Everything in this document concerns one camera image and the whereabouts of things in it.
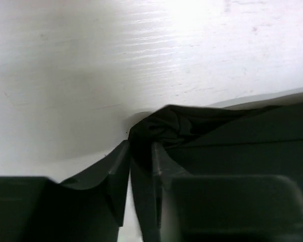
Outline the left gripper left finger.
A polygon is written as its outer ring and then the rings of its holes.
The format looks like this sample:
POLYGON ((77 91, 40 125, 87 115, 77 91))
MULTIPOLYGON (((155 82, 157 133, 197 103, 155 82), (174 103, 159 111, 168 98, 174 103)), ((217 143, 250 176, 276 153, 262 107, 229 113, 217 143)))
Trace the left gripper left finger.
POLYGON ((57 183, 0 176, 0 241, 117 241, 123 225, 130 148, 57 183))

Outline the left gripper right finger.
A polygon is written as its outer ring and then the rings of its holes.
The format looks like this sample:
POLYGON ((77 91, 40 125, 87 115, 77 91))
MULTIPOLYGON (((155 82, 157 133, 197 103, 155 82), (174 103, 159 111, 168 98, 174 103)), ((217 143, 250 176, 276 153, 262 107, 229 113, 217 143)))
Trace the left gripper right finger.
POLYGON ((160 241, 303 241, 303 195, 280 175, 193 175, 152 146, 160 241))

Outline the black trousers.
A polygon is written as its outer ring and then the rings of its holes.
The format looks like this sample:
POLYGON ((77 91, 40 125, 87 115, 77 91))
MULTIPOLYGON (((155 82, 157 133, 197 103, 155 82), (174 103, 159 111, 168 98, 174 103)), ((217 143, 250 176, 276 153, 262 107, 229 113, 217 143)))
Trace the black trousers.
POLYGON ((143 241, 160 241, 154 143, 193 175, 280 175, 303 195, 303 103, 243 110, 166 106, 133 126, 128 140, 143 241))

